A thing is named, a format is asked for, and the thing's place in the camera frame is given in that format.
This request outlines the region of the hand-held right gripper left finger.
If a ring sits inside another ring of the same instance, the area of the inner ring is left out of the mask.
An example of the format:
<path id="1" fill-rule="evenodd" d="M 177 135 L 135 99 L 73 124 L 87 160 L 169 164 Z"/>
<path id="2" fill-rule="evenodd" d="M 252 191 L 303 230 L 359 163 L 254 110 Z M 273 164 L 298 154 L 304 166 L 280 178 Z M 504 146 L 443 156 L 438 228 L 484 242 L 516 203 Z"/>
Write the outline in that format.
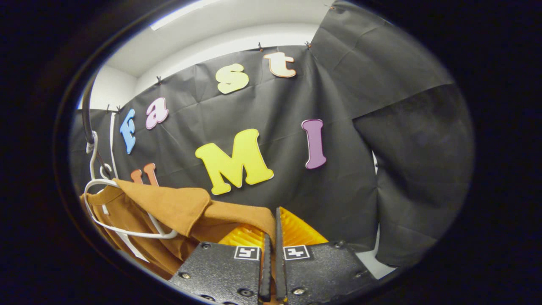
<path id="1" fill-rule="evenodd" d="M 217 243 L 201 242 L 169 282 L 223 305 L 271 301 L 271 238 L 241 224 Z"/>

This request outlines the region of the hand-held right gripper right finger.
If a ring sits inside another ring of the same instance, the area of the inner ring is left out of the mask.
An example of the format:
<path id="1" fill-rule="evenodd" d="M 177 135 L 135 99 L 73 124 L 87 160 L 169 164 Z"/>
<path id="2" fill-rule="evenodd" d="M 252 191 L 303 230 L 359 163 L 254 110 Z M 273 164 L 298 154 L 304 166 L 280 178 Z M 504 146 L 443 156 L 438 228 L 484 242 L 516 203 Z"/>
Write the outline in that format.
<path id="1" fill-rule="evenodd" d="M 345 241 L 327 241 L 282 207 L 275 247 L 275 298 L 285 305 L 340 305 L 378 286 Z"/>

